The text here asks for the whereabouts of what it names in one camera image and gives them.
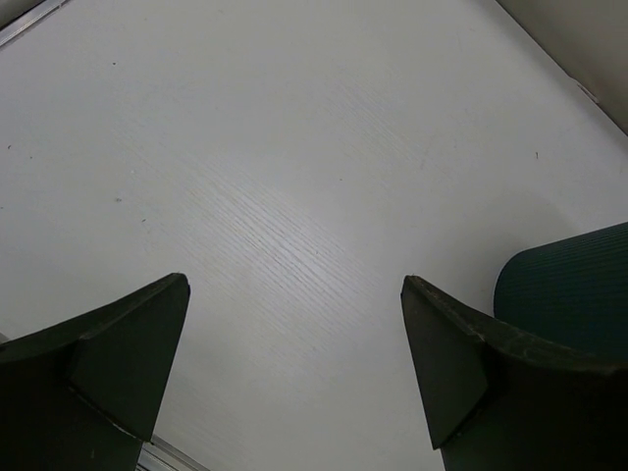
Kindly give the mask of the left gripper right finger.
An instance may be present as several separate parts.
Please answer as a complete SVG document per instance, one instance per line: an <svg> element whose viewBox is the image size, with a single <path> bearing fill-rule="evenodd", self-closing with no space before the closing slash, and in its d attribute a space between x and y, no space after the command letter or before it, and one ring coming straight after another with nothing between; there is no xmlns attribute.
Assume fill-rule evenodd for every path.
<svg viewBox="0 0 628 471"><path fill-rule="evenodd" d="M627 366L544 340L417 276L402 315L448 470L623 470Z"/></svg>

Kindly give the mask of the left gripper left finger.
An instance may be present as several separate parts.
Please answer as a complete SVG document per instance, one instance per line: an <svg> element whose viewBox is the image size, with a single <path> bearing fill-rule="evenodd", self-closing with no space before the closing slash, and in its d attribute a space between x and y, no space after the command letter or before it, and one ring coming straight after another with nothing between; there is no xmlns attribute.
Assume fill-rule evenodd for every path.
<svg viewBox="0 0 628 471"><path fill-rule="evenodd" d="M132 470L151 441L190 299L170 274L1 344L4 470Z"/></svg>

